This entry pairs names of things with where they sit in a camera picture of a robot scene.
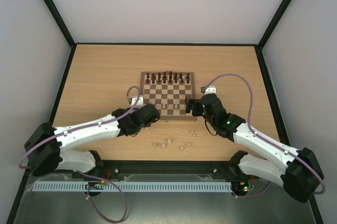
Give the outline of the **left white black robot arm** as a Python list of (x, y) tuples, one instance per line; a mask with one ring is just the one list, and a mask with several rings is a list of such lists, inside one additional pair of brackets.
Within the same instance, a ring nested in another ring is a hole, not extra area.
[(28, 168), (33, 176), (56, 170), (87, 173), (100, 164), (95, 151), (80, 152), (75, 148), (106, 138), (135, 136), (160, 118), (152, 104), (141, 108), (117, 109), (100, 119), (79, 125), (53, 127), (42, 123), (24, 145)]

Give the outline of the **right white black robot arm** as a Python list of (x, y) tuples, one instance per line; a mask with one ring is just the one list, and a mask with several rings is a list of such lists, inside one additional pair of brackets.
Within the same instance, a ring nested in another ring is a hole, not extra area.
[(186, 112), (201, 116), (220, 137), (250, 148), (262, 156), (244, 151), (233, 156), (230, 173), (237, 178), (253, 175), (273, 182), (298, 202), (305, 203), (324, 179), (314, 152), (284, 145), (259, 132), (238, 115), (228, 113), (215, 93), (200, 99), (186, 99)]

